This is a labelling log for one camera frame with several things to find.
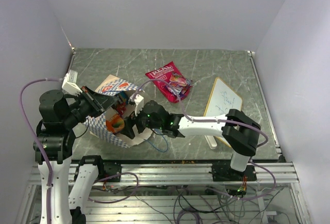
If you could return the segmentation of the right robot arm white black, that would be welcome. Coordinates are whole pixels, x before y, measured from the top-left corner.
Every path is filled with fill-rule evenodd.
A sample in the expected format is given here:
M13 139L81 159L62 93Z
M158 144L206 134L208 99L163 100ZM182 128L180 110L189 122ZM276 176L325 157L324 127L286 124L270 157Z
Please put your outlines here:
M227 174L232 180L239 180L251 157L256 154L261 126L244 112L230 109L225 115L193 117L171 114L155 101L149 101L138 113L132 112L124 118L120 133L134 139L145 129L158 129L171 138L187 136L223 137L233 149Z

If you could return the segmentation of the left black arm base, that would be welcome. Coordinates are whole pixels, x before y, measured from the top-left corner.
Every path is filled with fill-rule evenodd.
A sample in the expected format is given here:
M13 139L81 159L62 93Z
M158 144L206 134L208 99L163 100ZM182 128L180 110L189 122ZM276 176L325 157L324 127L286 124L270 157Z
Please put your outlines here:
M81 167L86 164L91 164L96 166L98 169L98 175L96 180L103 179L112 175L117 175L121 173L122 167L120 164L110 161L104 161L100 155L86 155L81 158L76 167L74 181L78 178L80 172L82 172Z

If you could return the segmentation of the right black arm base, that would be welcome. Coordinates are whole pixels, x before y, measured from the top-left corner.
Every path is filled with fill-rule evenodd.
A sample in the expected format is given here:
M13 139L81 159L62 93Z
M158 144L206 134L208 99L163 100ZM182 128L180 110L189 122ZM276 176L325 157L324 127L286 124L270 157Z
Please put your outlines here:
M255 167L252 165L247 165L244 172L239 172L231 169L230 162L221 161L212 164L209 173L212 175L214 182L243 182L244 179L246 179L248 182L257 181Z

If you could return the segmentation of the checkered paper bag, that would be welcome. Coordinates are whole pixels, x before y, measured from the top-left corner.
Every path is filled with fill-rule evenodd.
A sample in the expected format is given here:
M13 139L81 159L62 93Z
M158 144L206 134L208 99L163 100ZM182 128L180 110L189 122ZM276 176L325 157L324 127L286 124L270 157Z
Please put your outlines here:
M108 75L96 88L95 92L112 97L119 97L115 105L105 113L93 118L87 117L84 126L91 134L113 145L130 148L151 138L161 135L159 129L145 129L141 134L134 126L135 137L133 139L121 134L124 130L124 118L135 113L135 106L129 104L131 95L138 89L136 85L114 75Z

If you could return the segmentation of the orange snack packet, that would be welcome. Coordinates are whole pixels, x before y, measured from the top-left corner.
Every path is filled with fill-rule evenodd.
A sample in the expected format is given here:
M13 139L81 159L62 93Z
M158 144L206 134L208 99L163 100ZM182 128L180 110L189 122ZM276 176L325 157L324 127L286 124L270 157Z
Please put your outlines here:
M123 118L116 114L111 118L106 119L106 128L109 132L113 134L119 133L124 127L124 120Z

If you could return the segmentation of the pink snack bag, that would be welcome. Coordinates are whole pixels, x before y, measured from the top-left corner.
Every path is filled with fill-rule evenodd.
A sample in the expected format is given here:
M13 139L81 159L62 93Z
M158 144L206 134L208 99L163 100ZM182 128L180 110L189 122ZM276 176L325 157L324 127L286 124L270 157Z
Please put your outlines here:
M160 90L160 92L167 98L167 100L169 102L177 103L178 98L176 95L178 95L178 94L173 95L165 87L165 85L167 85L169 83L169 79L170 79L172 73L178 73L179 75L182 75L180 70L176 67L176 65L173 61L171 61L170 63L168 63L158 69L145 73L145 75L149 79L155 79L155 81L153 81L154 85Z

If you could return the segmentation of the small colourful candy packet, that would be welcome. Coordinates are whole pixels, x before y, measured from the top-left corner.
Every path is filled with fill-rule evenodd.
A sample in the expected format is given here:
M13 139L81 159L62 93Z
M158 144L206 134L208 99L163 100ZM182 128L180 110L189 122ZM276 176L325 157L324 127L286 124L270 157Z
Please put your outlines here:
M169 83L165 85L173 95L178 94L181 98L188 94L191 88L191 81L178 73L172 73Z

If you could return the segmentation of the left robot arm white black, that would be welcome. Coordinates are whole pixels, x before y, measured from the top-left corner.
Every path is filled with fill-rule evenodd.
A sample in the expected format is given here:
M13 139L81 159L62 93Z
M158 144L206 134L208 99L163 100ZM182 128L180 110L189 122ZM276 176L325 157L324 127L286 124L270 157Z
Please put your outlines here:
M69 168L76 136L73 128L87 117L98 117L117 101L116 97L102 95L82 87L75 102L67 103L70 94L50 90L39 98L42 120L37 126L34 143L36 162L41 176L41 223L86 223L85 205L94 181L105 176L103 160L99 155L83 157L77 178L69 192Z

